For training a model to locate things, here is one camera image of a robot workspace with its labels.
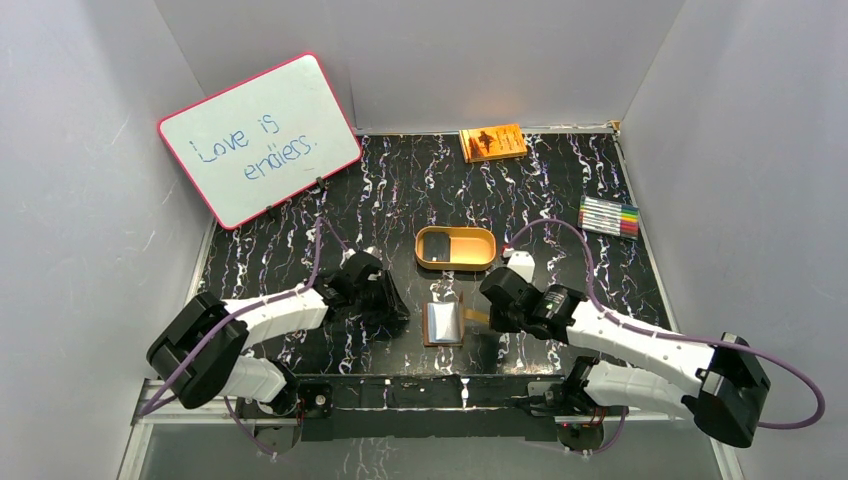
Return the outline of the gold oval tin tray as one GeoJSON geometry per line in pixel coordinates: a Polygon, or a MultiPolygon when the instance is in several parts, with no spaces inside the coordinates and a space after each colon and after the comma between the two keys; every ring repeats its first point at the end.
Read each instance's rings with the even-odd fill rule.
{"type": "Polygon", "coordinates": [[[415,238],[416,261],[428,270],[482,272],[489,268],[499,252],[493,233],[480,227],[427,226],[415,238]],[[422,258],[423,235],[426,232],[446,232],[450,235],[449,262],[431,263],[422,258]]]}

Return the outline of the brown leather card holder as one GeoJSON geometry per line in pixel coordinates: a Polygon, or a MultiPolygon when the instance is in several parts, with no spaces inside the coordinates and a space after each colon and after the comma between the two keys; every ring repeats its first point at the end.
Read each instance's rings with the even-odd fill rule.
{"type": "Polygon", "coordinates": [[[461,347],[466,323],[489,324],[489,314],[467,307],[464,294],[456,300],[432,301],[422,308],[422,344],[425,347],[461,347]]]}

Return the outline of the dark credit card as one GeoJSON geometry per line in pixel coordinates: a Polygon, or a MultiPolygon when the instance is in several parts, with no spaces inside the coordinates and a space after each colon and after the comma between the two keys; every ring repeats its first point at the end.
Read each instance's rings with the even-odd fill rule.
{"type": "Polygon", "coordinates": [[[451,238],[446,232],[426,232],[423,235],[422,258],[431,263],[450,261],[451,238]]]}

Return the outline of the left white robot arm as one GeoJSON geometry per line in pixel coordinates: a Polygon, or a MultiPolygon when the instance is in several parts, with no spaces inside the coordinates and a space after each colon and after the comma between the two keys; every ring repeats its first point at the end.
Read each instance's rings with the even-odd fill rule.
{"type": "Polygon", "coordinates": [[[378,330],[409,316],[391,272],[373,250],[350,250],[339,269],[313,271],[296,287],[260,297],[195,295],[154,340],[146,360],[186,409],[216,397],[259,402],[275,416],[300,403],[299,382],[278,360],[246,350],[352,315],[378,330]]]}

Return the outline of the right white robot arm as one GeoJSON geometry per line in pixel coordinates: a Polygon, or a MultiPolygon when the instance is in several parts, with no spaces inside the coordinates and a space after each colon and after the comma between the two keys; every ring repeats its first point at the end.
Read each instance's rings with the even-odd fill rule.
{"type": "Polygon", "coordinates": [[[771,383],[744,339],[724,334],[720,344],[704,345],[629,317],[612,320],[582,292],[559,284],[541,291],[507,267],[487,275],[479,291],[492,329],[614,359],[578,358],[551,392],[531,389],[531,412],[636,408],[691,420],[726,445],[752,445],[771,383]]]}

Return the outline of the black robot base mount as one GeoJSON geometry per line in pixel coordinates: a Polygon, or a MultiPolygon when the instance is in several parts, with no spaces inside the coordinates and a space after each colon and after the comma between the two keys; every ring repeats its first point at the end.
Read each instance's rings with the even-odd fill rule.
{"type": "Polygon", "coordinates": [[[561,375],[303,375],[291,411],[239,399],[235,412],[258,427],[289,424],[305,442],[503,437],[593,450],[623,410],[567,385],[561,375]]]}

